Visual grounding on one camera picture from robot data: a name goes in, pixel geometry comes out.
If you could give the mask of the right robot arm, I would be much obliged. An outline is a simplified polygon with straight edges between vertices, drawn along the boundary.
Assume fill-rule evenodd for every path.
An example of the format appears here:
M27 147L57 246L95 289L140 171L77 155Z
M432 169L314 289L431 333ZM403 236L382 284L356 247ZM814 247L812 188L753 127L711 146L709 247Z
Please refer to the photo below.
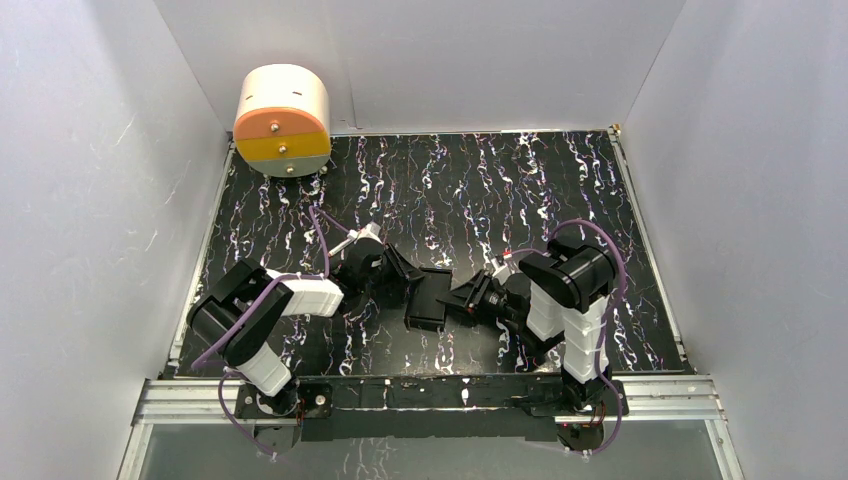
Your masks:
M609 360L601 330L619 278L608 247L560 236L515 266L505 257L496 259L492 270L477 272L437 300L474 320L501 323L534 357L559 350L558 402L587 414L601 403L606 388Z

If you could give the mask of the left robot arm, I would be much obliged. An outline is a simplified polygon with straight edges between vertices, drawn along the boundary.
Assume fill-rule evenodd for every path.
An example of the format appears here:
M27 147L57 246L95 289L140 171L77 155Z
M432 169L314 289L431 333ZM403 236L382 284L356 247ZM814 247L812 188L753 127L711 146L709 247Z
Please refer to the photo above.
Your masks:
M354 301L377 293L405 297L425 277L394 246L369 235L348 238L324 254L322 274L280 273L252 259L230 268L188 311L189 329L207 347L192 369L217 361L252 386L270 414L288 416L302 401L297 376L270 345L277 323L346 314Z

